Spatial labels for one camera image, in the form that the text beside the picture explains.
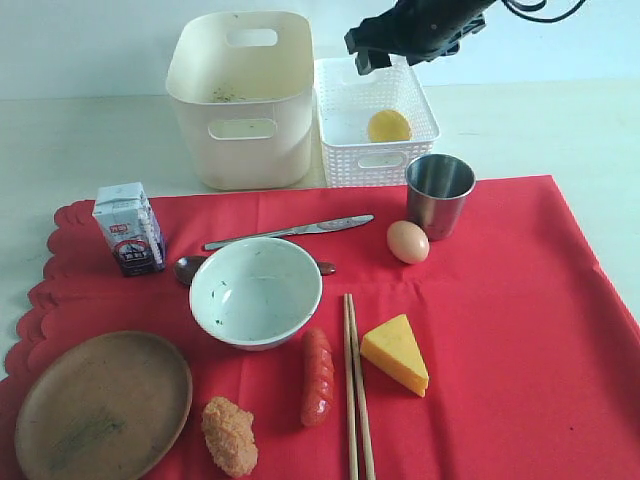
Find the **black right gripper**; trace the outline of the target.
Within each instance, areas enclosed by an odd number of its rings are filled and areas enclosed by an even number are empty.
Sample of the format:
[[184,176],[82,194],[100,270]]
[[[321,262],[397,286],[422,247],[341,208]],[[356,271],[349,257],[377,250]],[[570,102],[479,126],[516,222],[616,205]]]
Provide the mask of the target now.
[[344,36],[356,53],[360,76],[392,66],[388,53],[404,56],[410,65],[455,55],[461,39],[485,26],[487,1],[398,1],[393,13],[365,18]]

